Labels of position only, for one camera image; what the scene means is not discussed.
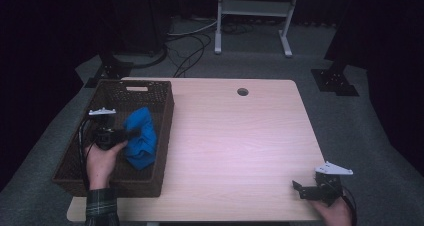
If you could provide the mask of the person's left hand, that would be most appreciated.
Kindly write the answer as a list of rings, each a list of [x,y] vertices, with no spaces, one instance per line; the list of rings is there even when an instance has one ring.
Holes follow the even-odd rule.
[[[120,151],[127,146],[127,141],[102,150],[93,144],[87,150],[86,170],[90,190],[99,190],[109,187],[111,174],[115,168],[116,159]]]

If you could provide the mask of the black stand base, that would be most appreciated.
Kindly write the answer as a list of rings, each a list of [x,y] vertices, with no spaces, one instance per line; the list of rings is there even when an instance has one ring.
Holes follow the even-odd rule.
[[[358,96],[356,88],[343,73],[332,73],[324,69],[312,69],[311,73],[321,92],[334,92],[337,96]]]
[[[110,52],[100,53],[100,67],[93,77],[90,77],[85,83],[85,88],[95,88],[100,80],[111,79],[119,80],[123,77],[127,77],[134,64],[132,62],[126,62],[118,60]]]

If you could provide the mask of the blue printed t-shirt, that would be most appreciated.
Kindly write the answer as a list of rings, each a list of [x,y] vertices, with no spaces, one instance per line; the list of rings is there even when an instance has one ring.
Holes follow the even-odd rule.
[[[137,170],[142,170],[156,159],[157,135],[147,107],[131,113],[123,123],[126,131],[139,130],[140,135],[128,140],[124,154],[128,162]]]

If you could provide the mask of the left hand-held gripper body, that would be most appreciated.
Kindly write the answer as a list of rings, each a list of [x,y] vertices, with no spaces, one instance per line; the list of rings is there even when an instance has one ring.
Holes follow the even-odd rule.
[[[113,129],[109,121],[116,114],[115,109],[90,110],[88,115],[97,123],[97,128],[93,131],[95,144],[102,150],[109,150],[118,143],[127,140],[127,134],[124,129]]]

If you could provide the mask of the brown wicker basket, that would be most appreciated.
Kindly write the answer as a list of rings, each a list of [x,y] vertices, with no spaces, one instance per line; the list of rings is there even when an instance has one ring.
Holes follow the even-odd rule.
[[[169,81],[99,81],[52,181],[73,196],[86,195],[88,184],[84,181],[85,159],[87,150],[95,144],[93,131],[97,128],[97,123],[89,117],[88,112],[103,107],[116,110],[109,121],[113,129],[124,129],[124,121],[137,109],[149,109],[157,135],[155,162],[137,170],[126,159],[125,147],[117,157],[111,186],[121,198],[158,197],[162,189],[174,111],[172,85]]]

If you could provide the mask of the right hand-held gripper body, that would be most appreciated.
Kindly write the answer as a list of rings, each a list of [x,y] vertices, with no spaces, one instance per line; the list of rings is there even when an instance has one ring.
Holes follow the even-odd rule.
[[[351,176],[353,171],[326,161],[323,165],[315,168],[315,181],[320,189],[321,201],[328,206],[343,195],[341,176]]]

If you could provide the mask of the person's right hand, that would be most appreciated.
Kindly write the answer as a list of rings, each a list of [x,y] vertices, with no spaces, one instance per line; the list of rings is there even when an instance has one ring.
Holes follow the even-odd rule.
[[[352,226],[352,213],[343,198],[338,198],[331,206],[320,201],[308,200],[308,203],[320,214],[326,226]]]

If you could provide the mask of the white metal stand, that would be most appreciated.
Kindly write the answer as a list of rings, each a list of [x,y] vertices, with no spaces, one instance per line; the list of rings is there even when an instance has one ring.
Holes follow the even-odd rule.
[[[217,0],[217,20],[214,40],[214,52],[222,53],[222,19],[226,15],[240,16],[264,16],[284,18],[284,27],[279,30],[279,38],[283,47],[284,55],[287,58],[293,56],[288,42],[287,33],[295,11],[297,0],[289,2],[266,2],[250,0]]]

